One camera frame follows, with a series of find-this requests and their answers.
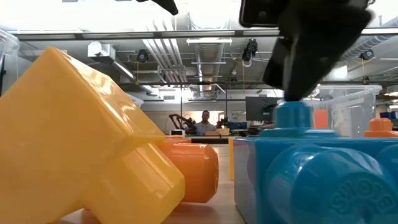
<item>yellow plastic block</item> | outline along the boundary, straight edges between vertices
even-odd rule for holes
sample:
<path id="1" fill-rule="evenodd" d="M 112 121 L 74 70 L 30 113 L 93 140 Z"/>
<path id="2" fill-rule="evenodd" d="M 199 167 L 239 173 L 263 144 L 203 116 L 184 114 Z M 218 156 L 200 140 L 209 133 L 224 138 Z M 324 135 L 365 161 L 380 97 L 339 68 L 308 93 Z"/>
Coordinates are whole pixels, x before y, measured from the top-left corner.
<path id="1" fill-rule="evenodd" d="M 234 173 L 234 138 L 228 138 L 229 151 L 229 179 L 235 180 Z"/>
<path id="2" fill-rule="evenodd" d="M 0 98 L 0 108 L 0 223 L 56 220 L 81 198 L 101 208 L 95 215 L 103 224 L 123 223 L 109 205 L 164 217 L 183 198 L 182 174 L 155 147 L 162 132 L 110 77 L 55 48 Z M 127 196 L 115 202 L 120 195 Z"/>

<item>ceiling beam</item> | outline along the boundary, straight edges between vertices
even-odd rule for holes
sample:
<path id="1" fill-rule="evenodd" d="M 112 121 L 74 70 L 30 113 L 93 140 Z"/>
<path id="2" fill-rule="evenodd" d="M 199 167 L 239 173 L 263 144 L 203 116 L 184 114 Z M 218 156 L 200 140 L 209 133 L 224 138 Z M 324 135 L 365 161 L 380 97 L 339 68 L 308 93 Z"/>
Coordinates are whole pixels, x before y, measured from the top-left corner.
<path id="1" fill-rule="evenodd" d="M 30 33 L 18 34 L 10 31 L 20 41 L 50 41 L 50 40 L 132 40 L 132 39 L 177 39 L 204 37 L 279 37 L 277 29 L 253 30 L 181 30 L 181 31 L 153 31 L 153 32 L 117 32 L 117 33 Z M 365 29 L 362 35 L 397 35 L 398 28 Z"/>

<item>table surface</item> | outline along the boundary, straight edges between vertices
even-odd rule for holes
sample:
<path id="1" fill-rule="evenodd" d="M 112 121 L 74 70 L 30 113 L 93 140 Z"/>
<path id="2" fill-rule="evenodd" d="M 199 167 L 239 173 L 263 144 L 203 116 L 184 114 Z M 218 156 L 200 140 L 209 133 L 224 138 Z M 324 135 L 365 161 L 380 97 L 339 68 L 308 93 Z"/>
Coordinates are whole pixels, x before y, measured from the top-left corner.
<path id="1" fill-rule="evenodd" d="M 245 223 L 235 207 L 234 185 L 229 180 L 228 145 L 212 145 L 220 163 L 220 182 L 216 195 L 204 204 L 181 203 L 164 224 Z M 89 211 L 79 210 L 67 215 L 58 224 L 100 224 Z"/>

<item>orange object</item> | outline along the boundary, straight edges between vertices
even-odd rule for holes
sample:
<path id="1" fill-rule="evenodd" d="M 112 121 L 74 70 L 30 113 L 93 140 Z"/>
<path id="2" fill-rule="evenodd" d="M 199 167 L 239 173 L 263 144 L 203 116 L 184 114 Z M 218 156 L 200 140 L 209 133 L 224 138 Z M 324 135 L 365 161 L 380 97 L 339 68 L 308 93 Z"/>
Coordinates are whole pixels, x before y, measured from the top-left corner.
<path id="1" fill-rule="evenodd" d="M 327 110 L 314 110 L 313 112 L 315 129 L 327 129 L 328 125 L 328 111 Z"/>
<path id="2" fill-rule="evenodd" d="M 392 123 L 387 118 L 374 118 L 369 122 L 369 131 L 365 131 L 367 138 L 396 138 L 398 132 L 392 130 Z"/>
<path id="3" fill-rule="evenodd" d="M 185 177 L 183 202 L 206 203 L 218 188 L 218 156 L 207 144 L 190 144 L 191 139 L 166 139 L 160 147 Z"/>
<path id="4" fill-rule="evenodd" d="M 191 143 L 191 142 L 192 142 L 192 140 L 190 138 L 175 138 L 175 137 L 167 138 L 160 144 L 159 149 L 164 154 L 168 154 L 174 144 Z"/>

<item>computer monitor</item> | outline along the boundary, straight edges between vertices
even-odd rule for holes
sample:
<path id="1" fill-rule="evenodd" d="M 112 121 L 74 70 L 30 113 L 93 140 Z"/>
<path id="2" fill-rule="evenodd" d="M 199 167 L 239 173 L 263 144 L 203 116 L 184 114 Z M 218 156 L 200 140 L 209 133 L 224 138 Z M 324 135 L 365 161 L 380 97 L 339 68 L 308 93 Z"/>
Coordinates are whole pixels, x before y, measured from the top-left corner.
<path id="1" fill-rule="evenodd" d="M 274 108 L 276 97 L 246 97 L 246 120 L 247 121 L 272 121 L 274 119 Z"/>

